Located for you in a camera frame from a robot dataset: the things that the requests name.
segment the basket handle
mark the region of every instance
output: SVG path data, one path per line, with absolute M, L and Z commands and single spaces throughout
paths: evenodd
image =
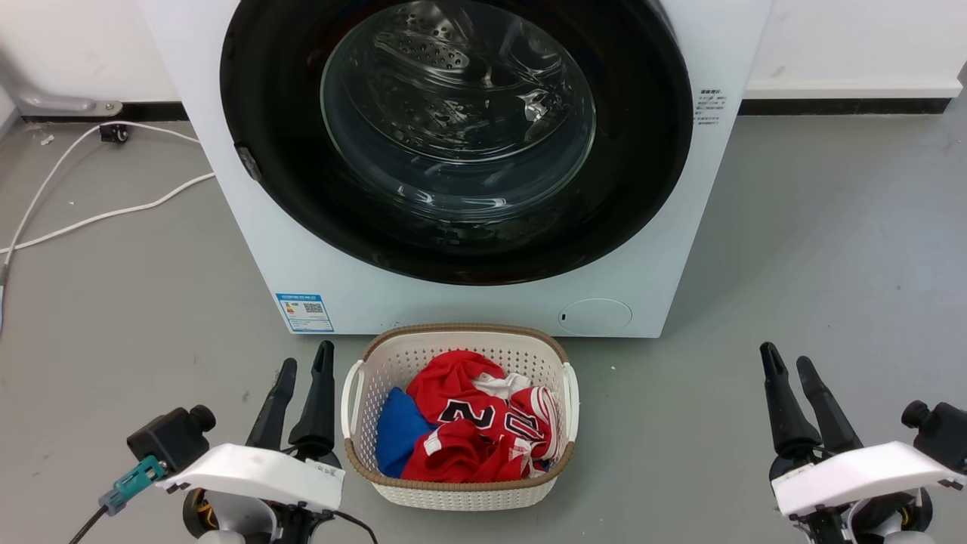
M 581 397 L 577 391 L 577 375 L 571 363 L 564 363 L 564 404 L 568 415 L 568 442 L 577 440 L 577 423 L 580 419 Z
M 346 382 L 342 385 L 342 408 L 339 411 L 339 417 L 342 423 L 343 438 L 352 438 L 351 432 L 356 430 L 356 412 L 359 411 L 361 395 L 359 391 L 354 395 L 356 402 L 353 404 L 353 410 L 350 414 L 349 391 L 353 388 L 353 383 L 356 381 L 356 376 L 359 374 L 361 366 L 363 366 L 363 359 L 356 361 L 356 364 L 349 369 L 349 374 L 346 375 Z

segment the white washing machine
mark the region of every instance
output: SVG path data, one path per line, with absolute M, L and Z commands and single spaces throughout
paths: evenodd
M 771 0 L 140 0 L 283 321 L 657 337 Z

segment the laundry basket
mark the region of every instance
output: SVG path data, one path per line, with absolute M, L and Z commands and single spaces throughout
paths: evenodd
M 546 474 L 512 482 L 452 484 L 402 480 L 379 472 L 376 421 L 390 390 L 405 390 L 430 359 L 454 349 L 475 351 L 505 372 L 522 374 L 550 390 L 557 408 L 556 432 L 567 446 Z M 390 502 L 431 510 L 522 508 L 541 501 L 571 460 L 578 405 L 577 379 L 568 357 L 541 332 L 481 324 L 402 327 L 376 338 L 349 370 L 342 386 L 342 435 L 349 463 Z

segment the round glass door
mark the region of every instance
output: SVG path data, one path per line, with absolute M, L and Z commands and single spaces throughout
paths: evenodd
M 591 87 L 560 43 L 472 0 L 371 15 L 330 56 L 320 104 L 359 183 L 442 221 L 541 205 L 580 170 L 595 131 Z
M 685 63 L 644 1 L 241 0 L 220 80 L 240 161 L 283 210 L 442 283 L 607 255 L 691 138 Z

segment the teal connector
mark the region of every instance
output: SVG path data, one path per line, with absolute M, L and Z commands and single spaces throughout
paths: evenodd
M 114 482 L 114 489 L 103 494 L 98 504 L 107 508 L 107 515 L 117 514 L 135 495 L 148 489 L 154 482 L 162 479 L 166 470 L 154 455 L 141 460 L 131 472 Z

